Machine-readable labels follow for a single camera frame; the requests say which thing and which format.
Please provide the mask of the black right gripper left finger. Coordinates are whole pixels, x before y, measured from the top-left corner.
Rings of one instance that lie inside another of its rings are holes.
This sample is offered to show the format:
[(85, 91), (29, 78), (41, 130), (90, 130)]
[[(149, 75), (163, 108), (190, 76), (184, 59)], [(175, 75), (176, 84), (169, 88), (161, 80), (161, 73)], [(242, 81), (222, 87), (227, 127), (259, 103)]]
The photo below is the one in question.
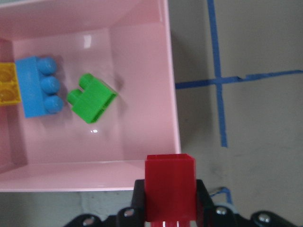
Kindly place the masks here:
[(131, 207), (140, 222), (145, 222), (145, 184), (144, 179), (136, 180), (131, 201)]

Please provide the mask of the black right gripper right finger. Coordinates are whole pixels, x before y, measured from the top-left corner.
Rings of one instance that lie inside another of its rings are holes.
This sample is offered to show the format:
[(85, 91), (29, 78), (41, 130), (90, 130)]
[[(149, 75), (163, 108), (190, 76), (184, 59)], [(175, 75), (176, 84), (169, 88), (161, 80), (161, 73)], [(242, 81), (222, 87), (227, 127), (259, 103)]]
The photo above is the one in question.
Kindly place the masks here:
[(196, 222), (210, 222), (214, 203), (202, 180), (196, 181)]

